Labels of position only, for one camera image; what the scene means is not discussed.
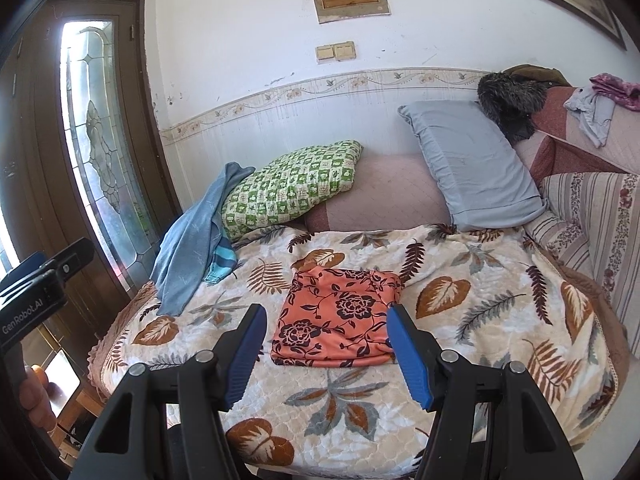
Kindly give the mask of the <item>left hand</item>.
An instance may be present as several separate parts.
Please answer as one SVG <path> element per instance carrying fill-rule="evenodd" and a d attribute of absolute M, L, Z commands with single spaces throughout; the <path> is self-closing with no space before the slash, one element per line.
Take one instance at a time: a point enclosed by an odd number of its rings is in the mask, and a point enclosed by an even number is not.
<path fill-rule="evenodd" d="M 32 426 L 50 432 L 56 427 L 56 417 L 47 390 L 31 367 L 25 367 L 25 374 L 26 378 L 18 388 L 21 407 L 26 411 Z"/>

